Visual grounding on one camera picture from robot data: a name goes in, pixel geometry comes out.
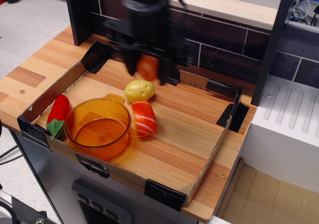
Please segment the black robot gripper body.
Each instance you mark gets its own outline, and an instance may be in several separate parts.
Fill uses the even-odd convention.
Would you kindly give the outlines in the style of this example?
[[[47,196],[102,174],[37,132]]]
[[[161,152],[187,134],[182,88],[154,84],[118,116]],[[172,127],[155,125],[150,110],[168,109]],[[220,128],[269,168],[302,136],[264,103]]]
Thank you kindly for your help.
[[[122,0],[122,3],[128,9],[128,18],[104,23],[120,54],[121,46],[126,44],[138,48],[141,56],[170,58],[181,66],[190,63],[189,42],[170,24],[169,0],[158,0],[155,4],[137,0]]]

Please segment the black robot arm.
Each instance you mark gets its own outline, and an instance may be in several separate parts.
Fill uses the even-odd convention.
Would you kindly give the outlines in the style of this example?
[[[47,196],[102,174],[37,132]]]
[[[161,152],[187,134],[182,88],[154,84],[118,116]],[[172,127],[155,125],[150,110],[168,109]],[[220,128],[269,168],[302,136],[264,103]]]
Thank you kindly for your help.
[[[190,63],[190,44],[170,23],[169,0],[122,0],[128,19],[108,21],[111,42],[118,46],[130,75],[143,55],[157,58],[160,84],[173,78],[176,65]]]

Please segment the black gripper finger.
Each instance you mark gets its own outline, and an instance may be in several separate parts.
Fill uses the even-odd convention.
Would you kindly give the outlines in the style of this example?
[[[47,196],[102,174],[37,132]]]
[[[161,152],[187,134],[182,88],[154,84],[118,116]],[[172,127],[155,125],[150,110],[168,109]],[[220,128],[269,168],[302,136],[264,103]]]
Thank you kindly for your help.
[[[160,85],[166,83],[177,86],[179,83],[179,71],[175,63],[170,58],[159,58],[158,78]]]
[[[137,62],[141,57],[139,49],[125,44],[121,46],[121,55],[129,74],[133,76],[137,70]]]

